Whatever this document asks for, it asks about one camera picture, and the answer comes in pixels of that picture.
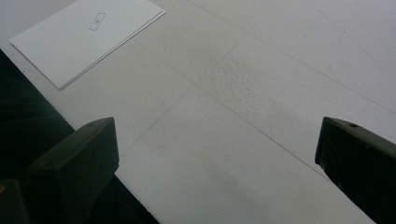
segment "white paper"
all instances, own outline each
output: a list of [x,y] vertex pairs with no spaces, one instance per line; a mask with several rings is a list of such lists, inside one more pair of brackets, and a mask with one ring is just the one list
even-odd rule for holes
[[61,90],[164,13],[146,0],[77,0],[10,42]]

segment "white table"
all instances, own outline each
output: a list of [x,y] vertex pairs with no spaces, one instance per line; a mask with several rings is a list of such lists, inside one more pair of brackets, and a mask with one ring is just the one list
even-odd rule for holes
[[373,223],[313,158],[324,115],[396,140],[395,51],[369,41],[392,26],[354,30],[349,2],[155,0],[164,17],[58,91],[8,40],[72,2],[0,0],[0,48],[75,129],[115,117],[117,176],[161,223]]

